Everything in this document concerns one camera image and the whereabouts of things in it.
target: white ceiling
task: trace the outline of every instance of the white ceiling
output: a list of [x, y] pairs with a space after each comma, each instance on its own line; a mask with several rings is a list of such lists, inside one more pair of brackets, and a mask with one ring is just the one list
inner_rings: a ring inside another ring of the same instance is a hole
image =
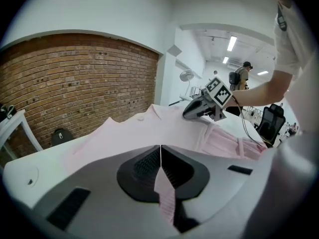
[[[252, 75], [267, 81], [271, 78], [274, 70], [275, 47], [256, 38], [216, 29], [194, 30], [197, 41], [207, 61], [223, 62], [225, 56], [229, 57], [228, 67], [231, 64], [242, 66], [243, 62], [249, 61], [253, 70]], [[227, 51], [231, 36], [236, 36], [237, 41], [232, 51]], [[260, 72], [268, 71], [268, 74], [259, 76]]]

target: fluorescent light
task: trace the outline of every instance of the fluorescent light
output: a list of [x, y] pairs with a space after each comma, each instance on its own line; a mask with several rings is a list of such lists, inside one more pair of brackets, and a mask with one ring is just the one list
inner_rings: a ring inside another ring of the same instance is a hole
[[232, 51], [233, 50], [236, 40], [237, 40], [236, 36], [232, 36], [230, 38], [229, 45], [228, 45], [228, 48], [227, 48], [228, 51]]
[[223, 64], [226, 64], [227, 61], [228, 61], [228, 59], [229, 59], [229, 57], [225, 57], [225, 58], [224, 58], [224, 61], [223, 61]]
[[258, 73], [258, 75], [268, 74], [268, 71], [263, 71], [261, 73]]

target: shirt sleeve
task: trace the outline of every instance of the shirt sleeve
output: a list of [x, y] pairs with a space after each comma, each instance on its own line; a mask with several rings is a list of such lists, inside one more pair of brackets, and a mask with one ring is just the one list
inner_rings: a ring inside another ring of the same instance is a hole
[[298, 74], [300, 64], [291, 44], [287, 31], [282, 31], [275, 19], [275, 48], [277, 56], [275, 60], [275, 71], [282, 71], [291, 75]]
[[248, 71], [246, 69], [240, 72], [240, 79], [248, 80]]

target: black chair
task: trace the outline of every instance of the black chair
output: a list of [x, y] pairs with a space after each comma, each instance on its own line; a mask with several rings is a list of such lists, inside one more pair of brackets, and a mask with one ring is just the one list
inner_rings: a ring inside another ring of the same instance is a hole
[[285, 122], [284, 110], [280, 106], [272, 104], [270, 107], [264, 107], [263, 117], [256, 131], [267, 141], [265, 141], [267, 147], [274, 145], [276, 137]]

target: white shirt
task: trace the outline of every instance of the white shirt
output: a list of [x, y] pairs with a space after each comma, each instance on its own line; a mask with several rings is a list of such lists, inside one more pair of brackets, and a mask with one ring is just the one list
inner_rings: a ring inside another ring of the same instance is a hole
[[319, 129], [319, 55], [316, 38], [306, 20], [293, 3], [290, 8], [281, 6], [287, 31], [275, 19], [275, 70], [292, 74], [293, 80], [285, 97], [294, 111], [302, 131]]

